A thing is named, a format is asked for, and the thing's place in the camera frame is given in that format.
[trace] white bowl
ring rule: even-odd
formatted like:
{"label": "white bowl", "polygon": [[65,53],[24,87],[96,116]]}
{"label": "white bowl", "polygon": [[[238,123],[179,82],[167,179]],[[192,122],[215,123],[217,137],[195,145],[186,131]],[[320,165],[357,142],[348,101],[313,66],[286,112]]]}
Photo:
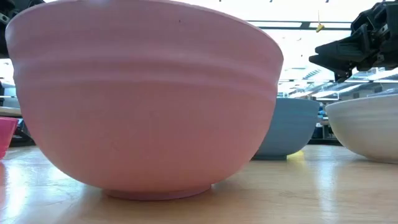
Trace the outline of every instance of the white bowl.
{"label": "white bowl", "polygon": [[379,162],[398,163],[398,94],[333,103],[331,128],[347,149]]}

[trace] yellow tag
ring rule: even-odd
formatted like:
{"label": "yellow tag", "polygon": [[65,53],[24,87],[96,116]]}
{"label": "yellow tag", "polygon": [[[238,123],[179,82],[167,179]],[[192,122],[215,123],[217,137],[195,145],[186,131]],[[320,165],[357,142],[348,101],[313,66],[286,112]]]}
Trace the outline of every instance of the yellow tag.
{"label": "yellow tag", "polygon": [[324,26],[324,25],[322,25],[322,24],[318,24],[318,27],[317,27],[317,32],[320,32],[321,30],[323,30],[323,28],[325,28],[325,26]]}

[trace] ceiling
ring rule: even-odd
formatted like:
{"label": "ceiling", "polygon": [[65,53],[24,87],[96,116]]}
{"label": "ceiling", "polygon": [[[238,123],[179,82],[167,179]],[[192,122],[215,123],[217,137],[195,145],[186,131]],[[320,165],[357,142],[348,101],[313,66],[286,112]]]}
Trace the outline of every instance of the ceiling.
{"label": "ceiling", "polygon": [[[345,24],[325,24],[327,27],[349,27],[360,12],[371,8],[375,0],[183,0],[204,7],[209,7],[247,21],[290,21],[275,22],[276,27],[296,26],[294,21],[312,21],[316,25],[318,17],[323,22],[346,22]],[[262,27],[269,22],[251,22]],[[398,70],[384,71],[373,69],[369,72],[353,72],[354,75],[344,84],[332,83],[334,74],[329,70],[312,64],[308,57],[315,54],[315,47],[342,39],[350,35],[349,30],[263,30],[281,47],[284,54],[284,66],[280,76],[278,91],[280,95],[299,97],[313,95],[328,96],[327,93],[344,93],[368,84],[368,80],[398,82]],[[0,77],[10,85],[12,80],[11,61],[0,60]]]}

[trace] light wood surface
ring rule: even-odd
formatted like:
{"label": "light wood surface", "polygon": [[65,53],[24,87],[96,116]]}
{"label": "light wood surface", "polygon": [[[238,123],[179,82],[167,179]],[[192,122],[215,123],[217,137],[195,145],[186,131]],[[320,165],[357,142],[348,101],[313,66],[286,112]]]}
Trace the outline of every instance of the light wood surface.
{"label": "light wood surface", "polygon": [[110,198],[37,148],[17,148],[0,165],[0,186],[2,224],[398,223],[398,165],[335,146],[252,161],[206,193],[164,202]]}
{"label": "light wood surface", "polygon": [[21,109],[0,106],[0,116],[20,116]]}

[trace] blue bowl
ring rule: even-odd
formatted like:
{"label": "blue bowl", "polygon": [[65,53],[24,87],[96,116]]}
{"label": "blue bowl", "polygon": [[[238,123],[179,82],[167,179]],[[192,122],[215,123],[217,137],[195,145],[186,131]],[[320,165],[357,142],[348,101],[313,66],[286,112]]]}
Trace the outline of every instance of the blue bowl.
{"label": "blue bowl", "polygon": [[311,139],[318,121],[319,103],[278,98],[268,133],[253,159],[284,160]]}

